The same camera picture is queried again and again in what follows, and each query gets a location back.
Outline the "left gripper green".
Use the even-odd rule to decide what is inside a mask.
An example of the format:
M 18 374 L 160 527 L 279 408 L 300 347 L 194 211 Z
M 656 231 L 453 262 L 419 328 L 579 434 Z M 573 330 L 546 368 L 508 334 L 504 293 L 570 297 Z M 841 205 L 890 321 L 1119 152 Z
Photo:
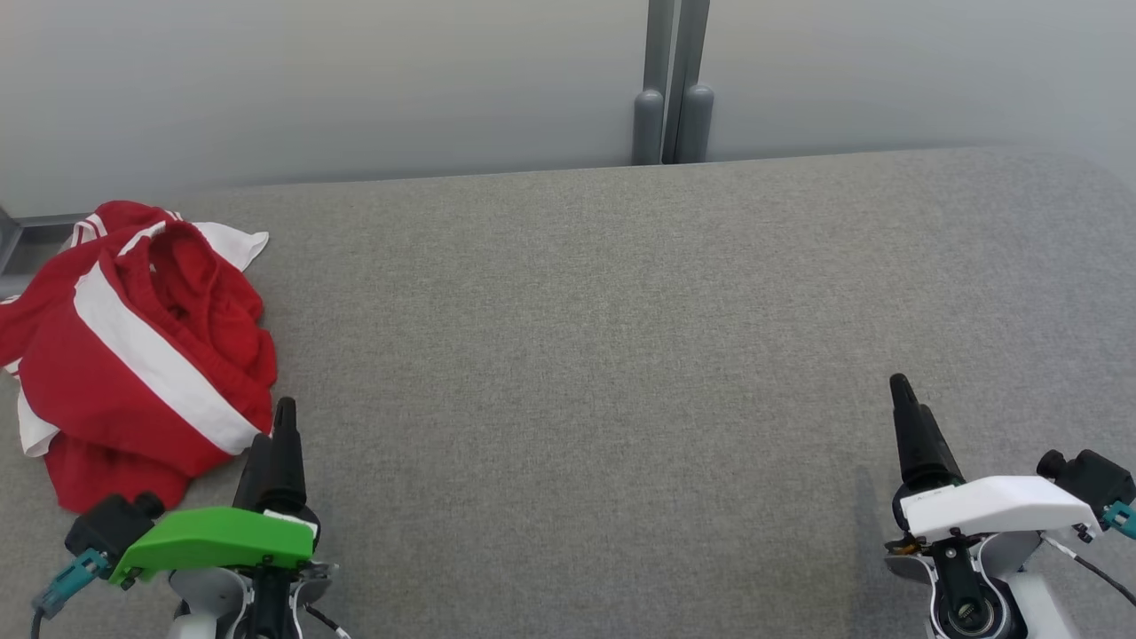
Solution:
M 270 511 L 258 513 L 268 470 Z M 233 506 L 178 511 L 160 518 L 124 551 L 108 582 L 148 582 L 162 572 L 198 569 L 261 564 L 296 569 L 312 559 L 320 523 L 281 513 L 296 514 L 304 506 L 307 478 L 296 403 L 281 397 L 272 435 L 256 434 L 248 449 Z

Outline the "red shirt with white sleeves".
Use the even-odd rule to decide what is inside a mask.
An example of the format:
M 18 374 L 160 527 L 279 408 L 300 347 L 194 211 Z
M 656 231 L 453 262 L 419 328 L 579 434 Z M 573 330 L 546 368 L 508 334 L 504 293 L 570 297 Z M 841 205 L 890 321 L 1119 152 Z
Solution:
M 161 221 L 183 221 L 201 227 L 203 233 L 210 238 L 215 250 L 239 267 L 244 276 L 245 269 L 264 251 L 269 238 L 272 238 L 266 232 L 247 233 L 219 223 L 190 222 L 183 218 L 179 213 L 162 207 L 114 200 L 98 206 L 97 210 L 89 214 L 85 219 L 76 223 L 69 238 L 70 242 L 53 258 L 77 244 L 97 241 L 109 232 L 147 227 Z M 45 266 L 34 275 L 34 279 L 44 268 Z M 20 294 L 24 294 L 26 290 L 28 288 L 25 288 Z M 20 294 L 9 296 L 2 302 L 12 302 Z M 275 365 L 277 379 L 276 352 Z M 0 367 L 8 374 L 12 374 L 12 377 L 20 385 L 20 377 L 15 368 L 5 367 L 3 364 L 0 364 Z M 192 480 L 203 476 L 212 468 L 218 468 L 233 457 L 244 453 L 253 441 L 252 439 L 242 453 L 233 454 L 226 460 L 217 462 L 199 473 L 186 474 L 181 468 L 172 468 L 162 465 L 162 462 L 159 460 L 147 460 L 147 458 L 133 456 L 133 454 L 106 453 L 106 450 L 97 450 L 90 446 L 73 446 L 73 448 L 69 446 L 62 453 L 48 454 L 45 445 L 49 443 L 49 439 L 55 432 L 53 428 L 39 424 L 33 420 L 28 406 L 24 401 L 23 389 L 18 390 L 16 407 L 23 453 L 31 458 L 44 460 L 45 473 L 49 474 L 52 482 L 57 501 L 64 509 L 75 513 L 85 512 L 109 493 L 122 493 L 126 498 L 133 498 L 145 491 L 157 493 L 166 507 L 175 507 L 184 498 Z M 269 409 L 272 409 L 272 388 L 269 388 Z M 259 433 L 266 434 L 269 431 L 272 431 L 272 420 L 269 425 Z

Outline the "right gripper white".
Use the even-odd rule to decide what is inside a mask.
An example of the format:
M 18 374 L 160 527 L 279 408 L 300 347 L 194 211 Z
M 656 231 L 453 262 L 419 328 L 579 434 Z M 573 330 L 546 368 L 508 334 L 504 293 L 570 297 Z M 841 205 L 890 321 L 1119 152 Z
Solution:
M 918 488 L 933 478 L 945 486 L 897 503 L 913 537 L 934 543 L 955 534 L 1051 533 L 1076 525 L 1086 526 L 1092 538 L 1102 533 L 1091 505 L 1046 478 L 991 476 L 966 483 L 938 421 L 908 377 L 893 374 L 889 388 L 902 481 Z

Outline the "grey partition post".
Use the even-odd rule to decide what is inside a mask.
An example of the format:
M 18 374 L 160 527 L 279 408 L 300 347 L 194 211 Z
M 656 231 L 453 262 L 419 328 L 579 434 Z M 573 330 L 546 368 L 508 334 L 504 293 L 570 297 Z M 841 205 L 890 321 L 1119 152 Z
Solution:
M 705 161 L 713 121 L 715 90 L 699 80 L 710 0 L 679 0 L 671 102 L 665 140 L 666 163 Z
M 657 165 L 665 146 L 671 48 L 677 0 L 648 0 L 643 85 L 634 100 L 632 163 Z

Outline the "grey metal frame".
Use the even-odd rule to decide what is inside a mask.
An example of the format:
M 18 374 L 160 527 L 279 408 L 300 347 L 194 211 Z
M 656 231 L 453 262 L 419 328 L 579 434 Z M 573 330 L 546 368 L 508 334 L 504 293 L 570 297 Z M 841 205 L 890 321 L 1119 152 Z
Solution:
M 74 225 L 89 214 L 12 217 L 0 206 L 0 300 L 20 294 L 45 262 L 65 249 Z

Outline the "grey fabric sofa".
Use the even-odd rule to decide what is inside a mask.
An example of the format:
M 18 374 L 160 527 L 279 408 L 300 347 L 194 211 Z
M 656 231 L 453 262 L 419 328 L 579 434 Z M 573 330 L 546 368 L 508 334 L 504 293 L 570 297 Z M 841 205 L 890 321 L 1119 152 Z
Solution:
M 922 639 L 905 374 L 966 478 L 1136 470 L 1136 186 L 966 148 L 170 198 L 296 398 L 354 639 Z

